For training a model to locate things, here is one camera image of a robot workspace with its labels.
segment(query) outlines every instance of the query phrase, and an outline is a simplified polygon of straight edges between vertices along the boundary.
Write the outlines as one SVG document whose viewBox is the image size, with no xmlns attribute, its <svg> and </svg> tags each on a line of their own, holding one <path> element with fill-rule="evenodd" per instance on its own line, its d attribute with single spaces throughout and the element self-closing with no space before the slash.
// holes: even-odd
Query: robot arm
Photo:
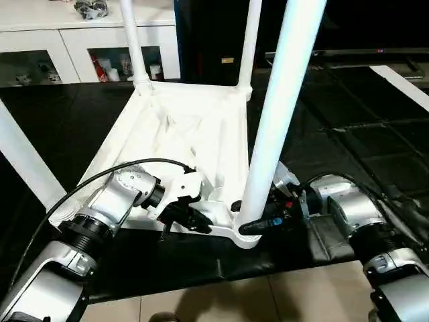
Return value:
<svg viewBox="0 0 429 322">
<path fill-rule="evenodd" d="M 179 176 L 168 187 L 139 166 L 115 171 L 51 241 L 13 286 L 0 307 L 0 321 L 79 321 L 88 300 L 82 281 L 93 275 L 132 207 L 171 227 L 209 233 L 211 221 L 189 209 L 200 198 L 197 172 Z"/>
<path fill-rule="evenodd" d="M 260 219 L 240 227 L 242 234 L 259 235 L 288 225 L 293 216 L 307 221 L 329 214 L 363 265 L 373 287 L 371 321 L 421 322 L 429 318 L 429 270 L 408 246 L 402 233 L 387 221 L 381 206 L 354 182 L 336 175 L 322 176 L 302 189 L 296 177 L 279 163 L 274 185 L 287 198 L 281 217 Z"/>
</svg>

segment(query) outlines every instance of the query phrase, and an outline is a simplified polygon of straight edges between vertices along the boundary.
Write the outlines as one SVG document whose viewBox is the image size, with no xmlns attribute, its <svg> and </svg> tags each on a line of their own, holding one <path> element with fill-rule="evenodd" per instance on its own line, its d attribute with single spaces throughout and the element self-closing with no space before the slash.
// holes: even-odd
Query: black tablecloth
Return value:
<svg viewBox="0 0 429 322">
<path fill-rule="evenodd" d="M 248 103 L 249 153 L 255 141 L 269 72 L 256 70 Z M 125 106 L 129 83 L 1 89 L 0 97 L 70 190 Z M 429 113 L 369 68 L 313 70 L 306 76 L 281 160 L 303 181 L 325 171 L 354 176 L 398 200 L 429 211 Z M 0 226 L 0 293 L 44 208 L 4 158 Z M 26 265 L 49 240 L 46 227 Z M 226 238 L 123 229 L 88 286 L 91 301 L 107 301 L 220 280 L 235 280 L 353 259 L 329 216 L 309 227 L 264 236 L 251 250 Z"/>
</svg>

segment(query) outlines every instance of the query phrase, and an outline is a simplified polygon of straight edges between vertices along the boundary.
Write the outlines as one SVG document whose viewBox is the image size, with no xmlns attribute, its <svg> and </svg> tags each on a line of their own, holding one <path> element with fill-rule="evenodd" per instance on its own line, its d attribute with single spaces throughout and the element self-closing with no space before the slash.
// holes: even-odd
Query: black wire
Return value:
<svg viewBox="0 0 429 322">
<path fill-rule="evenodd" d="M 314 181 L 316 181 L 316 180 L 318 180 L 324 176 L 328 176 L 328 175 L 340 176 L 340 177 L 347 179 L 348 181 L 352 182 L 355 186 L 357 186 L 360 190 L 362 190 L 363 193 L 365 193 L 368 196 L 368 198 L 377 207 L 378 211 L 380 211 L 381 214 L 383 214 L 385 217 L 387 217 L 387 214 L 386 214 L 384 208 L 377 202 L 377 199 L 384 201 L 385 198 L 383 198 L 379 193 L 377 193 L 376 191 L 374 191 L 373 189 L 368 187 L 366 184 L 364 184 L 362 182 L 357 182 L 352 176 L 345 174 L 345 173 L 342 173 L 342 172 L 335 172 L 335 171 L 333 171 L 333 172 L 322 172 L 322 173 L 308 179 L 304 183 L 300 184 L 296 188 L 296 190 L 299 190 L 299 191 L 304 190 L 305 188 L 310 186 L 310 184 L 313 183 Z"/>
<path fill-rule="evenodd" d="M 22 264 L 24 262 L 25 257 L 27 256 L 28 250 L 30 249 L 30 247 L 32 246 L 36 236 L 39 234 L 40 230 L 43 228 L 45 222 L 47 222 L 47 220 L 49 219 L 49 217 L 55 212 L 55 210 L 57 210 L 67 199 L 69 199 L 72 195 L 74 195 L 75 193 L 77 193 L 80 189 L 82 189 L 84 186 L 90 184 L 92 181 L 105 176 L 106 174 L 110 174 L 116 170 L 122 169 L 122 168 L 126 168 L 128 166 L 134 166 L 136 164 L 142 164 L 142 163 L 150 163 L 150 162 L 164 162 L 164 163 L 170 163 L 170 164 L 175 164 L 177 166 L 181 166 L 185 172 L 192 172 L 193 169 L 191 169 L 189 166 L 185 165 L 184 163 L 181 163 L 179 161 L 175 161 L 175 160 L 171 160 L 171 159 L 164 159 L 164 158 L 148 158 L 148 159 L 140 159 L 140 160 L 135 160 L 135 161 L 129 161 L 129 162 L 125 162 L 122 164 L 119 164 L 117 166 L 113 166 L 107 170 L 104 170 L 92 177 L 90 177 L 89 179 L 86 179 L 84 182 L 82 182 L 81 184 L 79 184 L 78 186 L 76 186 L 76 188 L 74 188 L 73 190 L 71 190 L 67 195 L 65 195 L 64 197 L 62 197 L 51 209 L 49 209 L 49 211 L 46 213 L 45 217 L 42 219 L 42 221 L 40 222 L 40 224 L 38 225 L 38 227 L 36 228 L 36 230 L 34 231 L 32 238 L 30 239 L 27 248 L 24 250 L 24 253 L 21 255 L 21 258 L 19 259 L 18 265 L 15 269 L 15 271 L 13 272 L 13 276 L 11 279 L 11 282 L 9 283 L 9 291 L 12 289 L 12 286 L 15 284 L 16 278 L 19 274 L 19 271 L 21 270 Z"/>
</svg>

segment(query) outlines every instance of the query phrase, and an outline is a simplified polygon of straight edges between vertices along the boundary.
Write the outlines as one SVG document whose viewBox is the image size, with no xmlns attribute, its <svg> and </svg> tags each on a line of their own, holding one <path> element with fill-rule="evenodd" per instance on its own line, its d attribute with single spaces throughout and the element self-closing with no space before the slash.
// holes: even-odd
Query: white cabinet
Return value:
<svg viewBox="0 0 429 322">
<path fill-rule="evenodd" d="M 16 76 L 26 74 L 31 85 L 49 84 L 49 77 L 44 78 L 51 70 L 61 83 L 98 82 L 89 51 L 97 58 L 127 53 L 119 0 L 107 2 L 108 16 L 90 21 L 84 21 L 73 4 L 0 0 L 0 87 L 13 86 Z M 133 0 L 133 7 L 148 73 L 156 64 L 164 78 L 180 78 L 173 0 Z"/>
<path fill-rule="evenodd" d="M 79 77 L 58 30 L 0 32 L 0 87 L 13 86 L 27 75 L 31 84 L 49 83 L 52 67 L 62 83 L 79 83 Z"/>
<path fill-rule="evenodd" d="M 162 65 L 166 79 L 180 78 L 176 27 L 174 25 L 138 27 L 137 31 L 148 72 L 149 64 L 155 60 Z M 110 52 L 97 51 L 101 48 L 124 48 L 124 51 L 127 52 L 128 44 L 123 28 L 71 29 L 60 30 L 60 33 L 80 81 L 83 83 L 99 81 L 90 57 L 90 51 L 95 52 L 97 58 L 103 54 L 111 55 L 112 50 Z"/>
</svg>

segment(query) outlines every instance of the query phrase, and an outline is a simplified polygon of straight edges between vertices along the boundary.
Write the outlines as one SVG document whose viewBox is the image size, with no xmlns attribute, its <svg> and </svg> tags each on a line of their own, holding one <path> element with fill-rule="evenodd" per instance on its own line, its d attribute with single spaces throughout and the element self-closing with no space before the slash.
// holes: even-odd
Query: white pole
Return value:
<svg viewBox="0 0 429 322">
<path fill-rule="evenodd" d="M 259 219 L 267 201 L 326 0 L 288 0 L 235 228 Z"/>
<path fill-rule="evenodd" d="M 46 209 L 66 194 L 1 99 L 0 150 Z"/>
<path fill-rule="evenodd" d="M 252 88 L 250 80 L 253 70 L 253 59 L 255 58 L 255 48 L 257 30 L 259 27 L 259 17 L 261 15 L 262 0 L 250 0 L 249 11 L 247 13 L 246 32 L 244 35 L 243 53 L 241 55 L 240 75 L 238 89 L 247 93 L 247 100 L 250 99 Z"/>
<path fill-rule="evenodd" d="M 150 83 L 137 35 L 137 26 L 135 24 L 132 1 L 121 0 L 121 11 L 125 31 L 127 33 L 129 55 L 133 64 L 134 85 Z"/>
</svg>

